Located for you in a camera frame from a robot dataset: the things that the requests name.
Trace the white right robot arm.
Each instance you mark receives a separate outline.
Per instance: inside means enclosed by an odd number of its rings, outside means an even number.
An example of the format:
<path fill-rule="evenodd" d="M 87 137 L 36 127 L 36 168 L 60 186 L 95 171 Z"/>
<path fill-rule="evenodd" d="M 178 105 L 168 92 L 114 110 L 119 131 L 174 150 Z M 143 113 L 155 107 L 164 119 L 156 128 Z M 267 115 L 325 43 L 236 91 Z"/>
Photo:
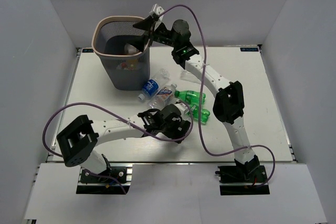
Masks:
<path fill-rule="evenodd" d="M 222 77 L 211 66 L 206 64 L 206 57 L 190 42 L 191 32 L 187 21 L 176 20 L 171 29 L 159 22 L 158 17 L 151 17 L 133 24 L 133 28 L 142 30 L 143 34 L 131 40 L 130 44 L 139 51 L 146 46 L 158 42 L 173 48 L 172 57 L 176 64 L 190 72 L 201 86 L 207 87 L 214 96 L 213 113 L 226 128 L 234 148 L 236 168 L 231 176 L 245 182 L 256 175 L 259 159 L 250 148 L 244 126 L 243 86 L 239 81 L 231 82 Z"/>

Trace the green plastic bottle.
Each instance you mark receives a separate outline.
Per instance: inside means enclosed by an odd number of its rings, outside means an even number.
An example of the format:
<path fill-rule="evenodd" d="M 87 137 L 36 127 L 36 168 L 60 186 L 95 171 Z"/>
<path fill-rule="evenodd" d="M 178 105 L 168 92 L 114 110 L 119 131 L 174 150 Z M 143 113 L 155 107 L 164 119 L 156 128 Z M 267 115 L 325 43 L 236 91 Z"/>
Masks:
<path fill-rule="evenodd" d="M 198 104 L 199 101 L 201 100 L 201 104 L 204 104 L 206 94 L 202 93 L 200 94 L 197 91 L 192 91 L 192 90 L 185 90 L 185 91 L 178 91 L 176 90 L 174 92 L 174 95 L 176 98 L 188 103 L 188 104 Z"/>
<path fill-rule="evenodd" d="M 198 118 L 201 118 L 201 123 L 202 124 L 206 124 L 207 123 L 207 121 L 208 121 L 208 119 L 209 119 L 209 117 L 210 117 L 210 111 L 209 110 L 207 110 L 207 109 L 201 109 L 201 112 L 199 113 L 199 106 L 198 106 L 198 104 L 189 104 L 189 107 L 190 107 L 190 112 L 187 114 L 187 115 L 193 115 L 193 119 L 195 120 L 195 121 L 197 121 L 198 120 Z"/>

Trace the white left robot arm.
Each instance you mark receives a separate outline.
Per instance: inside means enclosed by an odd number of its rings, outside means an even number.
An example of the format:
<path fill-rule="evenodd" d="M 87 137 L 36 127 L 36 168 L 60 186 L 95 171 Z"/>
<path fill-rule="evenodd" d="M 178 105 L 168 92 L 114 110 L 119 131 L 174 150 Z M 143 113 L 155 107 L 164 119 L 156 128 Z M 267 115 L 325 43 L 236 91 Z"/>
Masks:
<path fill-rule="evenodd" d="M 81 166 L 101 182 L 110 178 L 111 168 L 103 154 L 95 147 L 103 143 L 127 138 L 164 135 L 167 142 L 182 142 L 192 124 L 182 118 L 180 109 L 169 104 L 163 109 L 148 109 L 126 120 L 96 121 L 86 114 L 76 117 L 58 135 L 57 142 L 67 167 Z"/>

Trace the clear bottle orange label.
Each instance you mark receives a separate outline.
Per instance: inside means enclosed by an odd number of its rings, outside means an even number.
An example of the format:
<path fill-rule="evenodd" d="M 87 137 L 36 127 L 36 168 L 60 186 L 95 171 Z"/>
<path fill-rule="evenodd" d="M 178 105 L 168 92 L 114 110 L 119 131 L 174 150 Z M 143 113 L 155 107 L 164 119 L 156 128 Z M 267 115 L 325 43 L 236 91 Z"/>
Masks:
<path fill-rule="evenodd" d="M 174 98 L 176 88 L 177 84 L 175 83 L 164 86 L 148 103 L 148 106 L 152 109 L 162 110 Z"/>

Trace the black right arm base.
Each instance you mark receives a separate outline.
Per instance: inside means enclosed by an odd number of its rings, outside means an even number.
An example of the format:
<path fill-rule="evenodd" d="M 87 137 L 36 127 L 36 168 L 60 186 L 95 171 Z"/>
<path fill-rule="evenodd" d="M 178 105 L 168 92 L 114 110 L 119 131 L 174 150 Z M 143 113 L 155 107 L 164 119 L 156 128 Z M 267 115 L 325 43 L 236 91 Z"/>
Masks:
<path fill-rule="evenodd" d="M 270 194 L 264 165 L 260 165 L 248 178 L 240 174 L 236 166 L 219 166 L 215 175 L 219 178 L 221 196 Z"/>

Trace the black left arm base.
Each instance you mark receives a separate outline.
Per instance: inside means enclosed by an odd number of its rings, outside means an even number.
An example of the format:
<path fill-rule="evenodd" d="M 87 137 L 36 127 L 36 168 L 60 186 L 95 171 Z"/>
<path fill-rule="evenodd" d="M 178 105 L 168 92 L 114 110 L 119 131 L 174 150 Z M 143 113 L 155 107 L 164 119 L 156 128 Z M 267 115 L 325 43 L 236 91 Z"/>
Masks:
<path fill-rule="evenodd" d="M 110 171 L 103 177 L 93 176 L 81 168 L 77 183 L 78 195 L 125 195 L 132 179 L 132 164 L 110 163 Z"/>

